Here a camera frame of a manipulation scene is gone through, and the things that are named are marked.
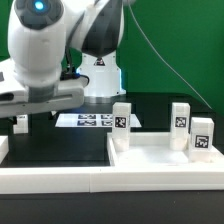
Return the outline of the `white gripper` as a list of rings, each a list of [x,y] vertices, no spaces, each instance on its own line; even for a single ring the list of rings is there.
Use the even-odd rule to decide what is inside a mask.
[[[84,103],[85,79],[60,81],[53,95],[29,90],[14,78],[14,63],[0,62],[0,118],[77,108]]]

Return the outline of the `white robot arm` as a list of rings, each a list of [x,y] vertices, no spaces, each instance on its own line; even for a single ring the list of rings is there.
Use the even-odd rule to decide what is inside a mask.
[[[136,0],[13,0],[10,58],[0,62],[0,118],[123,94],[116,49]]]

